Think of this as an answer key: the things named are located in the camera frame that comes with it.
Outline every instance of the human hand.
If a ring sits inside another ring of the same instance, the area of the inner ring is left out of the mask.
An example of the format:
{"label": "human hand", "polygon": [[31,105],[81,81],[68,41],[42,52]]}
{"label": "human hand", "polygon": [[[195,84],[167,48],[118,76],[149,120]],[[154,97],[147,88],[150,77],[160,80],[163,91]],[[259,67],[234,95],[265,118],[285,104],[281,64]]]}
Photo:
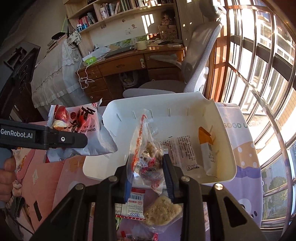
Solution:
{"label": "human hand", "polygon": [[4,169],[0,169],[0,200],[8,202],[11,198],[12,183],[15,180],[15,157],[6,159]]}

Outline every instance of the chair armrest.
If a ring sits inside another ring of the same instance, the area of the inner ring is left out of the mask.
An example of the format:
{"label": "chair armrest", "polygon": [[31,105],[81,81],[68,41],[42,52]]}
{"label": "chair armrest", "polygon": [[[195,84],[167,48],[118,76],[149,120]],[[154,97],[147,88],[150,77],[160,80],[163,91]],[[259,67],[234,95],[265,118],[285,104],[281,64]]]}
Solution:
{"label": "chair armrest", "polygon": [[124,98],[147,96],[147,95],[161,95],[161,94],[174,94],[172,91],[154,90],[154,89],[128,89],[123,92]]}
{"label": "chair armrest", "polygon": [[175,54],[172,54],[172,55],[151,55],[150,58],[157,60],[157,61],[162,61],[162,62],[174,64],[181,69],[181,63],[178,62],[178,57]]}

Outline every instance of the white cable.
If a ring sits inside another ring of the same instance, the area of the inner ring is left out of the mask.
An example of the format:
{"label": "white cable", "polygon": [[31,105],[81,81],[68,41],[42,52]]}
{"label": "white cable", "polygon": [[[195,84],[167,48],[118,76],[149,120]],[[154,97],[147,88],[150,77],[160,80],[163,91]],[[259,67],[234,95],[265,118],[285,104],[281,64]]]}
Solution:
{"label": "white cable", "polygon": [[[95,62],[100,61],[100,60],[101,60],[102,58],[104,58],[106,55],[107,55],[107,53],[104,54],[100,59],[97,59]],[[77,73],[78,78],[79,78],[79,83],[80,83],[80,87],[81,87],[81,89],[86,89],[86,88],[89,86],[89,82],[95,82],[94,80],[88,78],[88,74],[87,74],[87,72],[86,72],[87,68],[90,67],[91,65],[93,65],[95,62],[91,63],[90,65],[88,65],[88,66],[85,68],[84,71],[85,71],[85,73],[86,73],[86,77],[81,78],[81,77],[79,76],[79,74],[78,74],[78,71],[80,70],[80,66],[81,66],[81,63],[82,63],[82,62],[83,62],[83,60],[81,60],[81,62],[80,62],[80,64],[79,64],[79,68],[78,68],[78,70],[77,70],[76,73]],[[87,84],[87,86],[84,87],[84,88],[82,88],[81,82],[84,82],[85,84]]]}

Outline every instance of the office chair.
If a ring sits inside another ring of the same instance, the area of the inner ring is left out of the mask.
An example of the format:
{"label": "office chair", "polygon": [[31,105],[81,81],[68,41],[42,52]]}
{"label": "office chair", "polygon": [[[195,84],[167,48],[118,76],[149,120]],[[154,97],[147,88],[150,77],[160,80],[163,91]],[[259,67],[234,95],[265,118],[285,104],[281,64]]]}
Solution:
{"label": "office chair", "polygon": [[[208,18],[219,18],[221,13],[226,14],[222,6],[214,6],[213,0],[201,0],[200,9],[202,14]],[[220,21],[206,22],[196,27],[193,31],[182,63],[174,56],[153,55],[151,59],[169,62],[181,69],[185,82],[177,80],[155,80],[141,85],[138,89],[128,89],[123,93],[124,98],[199,91],[205,85],[204,74],[208,68],[205,67],[213,45],[220,33],[222,24]]]}

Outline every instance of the white plastic tray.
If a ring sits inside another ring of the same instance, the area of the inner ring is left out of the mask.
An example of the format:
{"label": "white plastic tray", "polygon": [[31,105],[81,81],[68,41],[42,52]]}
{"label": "white plastic tray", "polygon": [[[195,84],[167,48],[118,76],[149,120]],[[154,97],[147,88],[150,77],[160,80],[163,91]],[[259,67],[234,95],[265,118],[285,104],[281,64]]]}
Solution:
{"label": "white plastic tray", "polygon": [[[149,115],[158,128],[158,141],[190,135],[197,164],[201,166],[203,161],[198,128],[202,126],[211,133],[217,161],[217,178],[207,176],[201,169],[183,171],[185,175],[209,185],[230,181],[235,177],[236,164],[221,116],[215,102],[205,99],[200,92],[141,96],[110,102],[103,114],[103,121],[117,144],[118,151],[101,156],[87,156],[83,165],[83,172],[87,177],[103,180],[114,175],[117,167],[125,164],[130,141],[143,109],[150,111]],[[133,186],[148,188],[142,181],[134,182]]]}

